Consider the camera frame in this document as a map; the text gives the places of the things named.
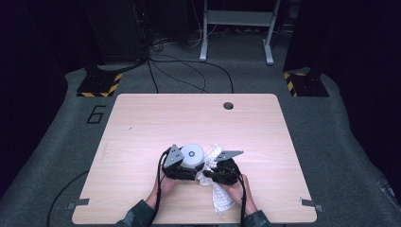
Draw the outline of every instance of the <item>white cylinder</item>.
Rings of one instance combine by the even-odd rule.
[[[182,167],[195,168],[203,163],[204,153],[203,149],[196,144],[188,144],[181,148],[183,154]]]

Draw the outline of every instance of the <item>gray carpet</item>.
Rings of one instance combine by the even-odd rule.
[[[290,36],[280,35],[273,51],[274,66],[267,66],[260,35],[236,35],[210,41],[207,62],[226,69],[235,93],[269,93],[278,96],[288,129],[305,174],[312,199],[324,206],[318,219],[300,226],[401,226],[400,208],[378,183],[385,183],[350,132],[339,88],[323,75],[330,97],[292,97],[282,69]],[[165,45],[155,60],[197,61],[201,46]],[[230,80],[220,69],[203,63],[153,64],[160,93],[231,93]],[[109,65],[118,68],[124,65]],[[45,226],[49,207],[58,193],[89,169],[114,101],[124,93],[156,93],[148,65],[124,73],[112,97],[77,97],[85,76],[78,70],[66,75],[69,90],[60,111],[41,144],[0,201],[0,226]],[[95,106],[104,115],[99,124],[86,124]],[[86,175],[61,194],[52,210],[50,226],[76,226],[73,210],[65,205],[79,197]]]

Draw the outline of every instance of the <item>black curtain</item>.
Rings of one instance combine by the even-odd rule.
[[[396,0],[305,0],[284,66],[321,68],[338,84],[354,136],[399,201],[400,9]]]
[[[0,197],[63,103],[64,75],[83,67],[68,29],[71,16],[78,21],[86,55],[102,63],[79,0],[0,2]]]

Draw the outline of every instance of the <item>white cloth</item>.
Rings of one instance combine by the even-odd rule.
[[[209,152],[204,156],[204,167],[203,170],[198,172],[198,180],[200,181],[200,185],[212,185],[213,193],[212,199],[213,204],[215,205],[215,212],[221,215],[222,212],[229,210],[231,207],[235,205],[235,201],[231,199],[230,195],[218,185],[218,183],[213,182],[211,178],[207,178],[203,175],[204,170],[213,171],[212,168],[217,166],[217,162],[215,162],[216,157],[221,153],[221,146],[218,144],[214,144]]]

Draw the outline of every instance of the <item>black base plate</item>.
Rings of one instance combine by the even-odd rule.
[[[87,74],[77,89],[77,93],[109,93],[119,73],[97,70],[95,75]]]
[[[319,78],[308,75],[289,74],[296,96],[329,96]]]

